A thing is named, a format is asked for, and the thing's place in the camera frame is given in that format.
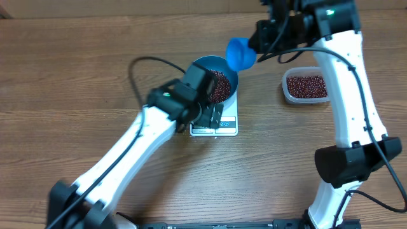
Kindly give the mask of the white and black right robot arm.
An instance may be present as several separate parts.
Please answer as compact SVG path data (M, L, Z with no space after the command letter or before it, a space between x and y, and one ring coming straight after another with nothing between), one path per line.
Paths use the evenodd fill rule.
M249 47L260 61L312 52L324 77L335 123L335 145L315 152L317 195L293 228L359 228L343 213L372 172L401 152L375 107L362 54L361 22L353 1L267 1Z

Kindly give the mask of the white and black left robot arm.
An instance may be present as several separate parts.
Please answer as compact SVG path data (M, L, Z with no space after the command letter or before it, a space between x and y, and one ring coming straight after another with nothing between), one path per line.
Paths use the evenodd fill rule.
M217 128L222 105L209 101L214 73L193 62L182 79L152 89L147 103L118 142L72 185L49 193L47 228L137 228L116 206L148 158L190 123Z

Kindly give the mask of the blue plastic measuring scoop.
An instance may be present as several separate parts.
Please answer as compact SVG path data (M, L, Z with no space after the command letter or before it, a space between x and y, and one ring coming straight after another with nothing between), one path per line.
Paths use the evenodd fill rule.
M251 68L256 62L257 54L249 47L248 38L231 38L226 47L226 62L235 72Z

